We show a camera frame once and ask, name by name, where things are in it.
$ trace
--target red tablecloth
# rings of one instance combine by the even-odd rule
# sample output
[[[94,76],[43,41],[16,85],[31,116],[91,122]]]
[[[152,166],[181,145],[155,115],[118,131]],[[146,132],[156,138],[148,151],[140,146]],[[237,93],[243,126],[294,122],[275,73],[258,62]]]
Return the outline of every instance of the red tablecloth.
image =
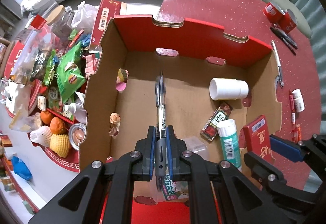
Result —
[[[189,17],[222,25],[225,33],[238,37],[250,35],[268,44],[276,40],[285,83],[276,92],[278,101],[283,103],[282,130],[276,135],[291,140],[289,89],[301,89],[305,110],[297,116],[297,123],[307,140],[313,133],[319,134],[321,121],[319,79],[309,39],[296,28],[291,32],[299,46],[294,56],[270,31],[270,22],[262,12],[265,5],[261,0],[163,0],[158,20],[181,22]],[[284,173],[288,185],[302,189],[310,168],[305,163],[294,164],[277,153],[273,156],[274,165]]]

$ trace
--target silver pen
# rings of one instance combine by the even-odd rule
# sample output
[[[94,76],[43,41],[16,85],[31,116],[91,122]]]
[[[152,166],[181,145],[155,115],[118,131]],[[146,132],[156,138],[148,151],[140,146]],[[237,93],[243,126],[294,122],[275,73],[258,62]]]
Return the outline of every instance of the silver pen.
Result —
[[[280,57],[278,56],[278,50],[276,49],[275,42],[273,40],[272,40],[272,47],[273,47],[273,50],[274,50],[276,63],[277,63],[277,66],[278,66],[278,75],[280,76],[280,85],[281,85],[281,87],[283,87],[284,86],[284,81],[283,81],[283,73],[282,73],[282,68],[281,68],[281,61],[280,61]]]
[[[165,117],[165,83],[163,72],[156,77],[155,96],[157,107],[156,146],[155,146],[155,178],[159,191],[163,188],[166,170],[166,117]]]

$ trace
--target glass jar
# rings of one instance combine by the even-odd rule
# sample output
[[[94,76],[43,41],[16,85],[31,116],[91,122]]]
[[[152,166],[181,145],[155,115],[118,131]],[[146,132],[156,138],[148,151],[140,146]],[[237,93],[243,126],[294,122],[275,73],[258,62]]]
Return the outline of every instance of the glass jar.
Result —
[[[75,12],[71,7],[60,5],[46,18],[47,24],[52,27],[52,32],[62,41],[68,39],[73,29],[71,22],[74,14]]]

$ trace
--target candy wrapper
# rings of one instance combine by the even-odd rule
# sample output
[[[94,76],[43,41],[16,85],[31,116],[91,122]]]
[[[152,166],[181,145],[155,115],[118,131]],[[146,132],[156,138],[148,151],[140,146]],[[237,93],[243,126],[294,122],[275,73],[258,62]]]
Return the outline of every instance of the candy wrapper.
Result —
[[[232,108],[226,102],[222,101],[220,107],[214,111],[210,119],[201,130],[200,134],[209,141],[215,139],[215,137],[218,136],[216,127],[217,123],[229,119],[231,111]]]

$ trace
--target red pen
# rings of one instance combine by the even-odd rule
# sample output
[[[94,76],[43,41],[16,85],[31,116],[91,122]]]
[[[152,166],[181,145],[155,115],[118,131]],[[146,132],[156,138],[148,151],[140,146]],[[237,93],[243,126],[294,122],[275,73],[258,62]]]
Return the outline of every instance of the red pen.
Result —
[[[297,137],[297,126],[295,124],[295,106],[294,106],[294,99],[291,90],[289,93],[289,99],[290,99],[290,109],[291,109],[292,141],[297,143],[298,137]]]

